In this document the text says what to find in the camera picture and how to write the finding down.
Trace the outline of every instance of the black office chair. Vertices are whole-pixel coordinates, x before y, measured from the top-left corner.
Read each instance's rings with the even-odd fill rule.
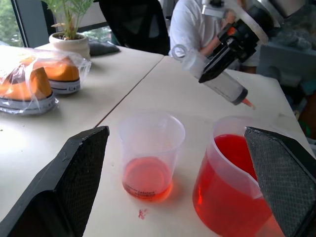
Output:
[[[169,36],[158,0],[99,0],[121,46],[167,55]]]

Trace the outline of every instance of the white table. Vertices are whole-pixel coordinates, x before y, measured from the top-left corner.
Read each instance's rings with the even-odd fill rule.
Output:
[[[83,89],[57,96],[59,104],[53,111],[35,117],[0,113],[0,221],[66,140],[95,127],[163,58],[120,49],[93,58]]]
[[[216,236],[198,218],[192,204],[193,186],[216,120],[228,115],[267,116],[311,149],[291,108],[274,79],[230,71],[249,89],[257,110],[233,106],[211,89],[198,84],[181,65],[164,59],[112,111],[101,125],[110,127],[99,190],[84,237],[210,237]],[[174,173],[174,189],[159,204],[132,198],[121,183],[121,146],[118,123],[140,110],[164,110],[185,126],[186,140]],[[138,217],[147,209],[145,219]]]

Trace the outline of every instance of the plastic beaker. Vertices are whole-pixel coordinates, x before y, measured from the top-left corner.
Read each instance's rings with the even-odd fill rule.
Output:
[[[141,113],[122,122],[119,134],[125,190],[142,200],[165,199],[185,139],[182,123],[162,112]]]
[[[248,126],[278,132],[247,117],[217,121],[193,191],[200,219],[223,237],[254,237],[272,216],[244,138]]]

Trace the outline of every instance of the person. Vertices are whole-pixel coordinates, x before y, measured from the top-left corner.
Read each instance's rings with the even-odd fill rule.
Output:
[[[242,0],[236,0],[244,6]],[[220,44],[217,35],[228,23],[235,21],[232,12],[228,12],[223,19],[202,14],[202,0],[179,0],[173,10],[170,25],[170,49],[177,44],[182,44],[187,49],[194,48],[204,56],[209,56]],[[257,51],[241,66],[240,70],[247,73],[256,73],[259,65],[260,53]],[[232,63],[229,67],[238,69],[239,65]]]

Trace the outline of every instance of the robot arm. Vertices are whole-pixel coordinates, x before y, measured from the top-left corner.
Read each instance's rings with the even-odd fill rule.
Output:
[[[240,19],[218,35],[221,44],[208,57],[210,62],[199,82],[217,78],[236,59],[246,61],[255,53],[258,41],[267,44],[271,30],[305,4],[306,0],[257,0],[244,11],[236,0],[203,0],[202,14],[223,18],[227,10],[232,10]]]

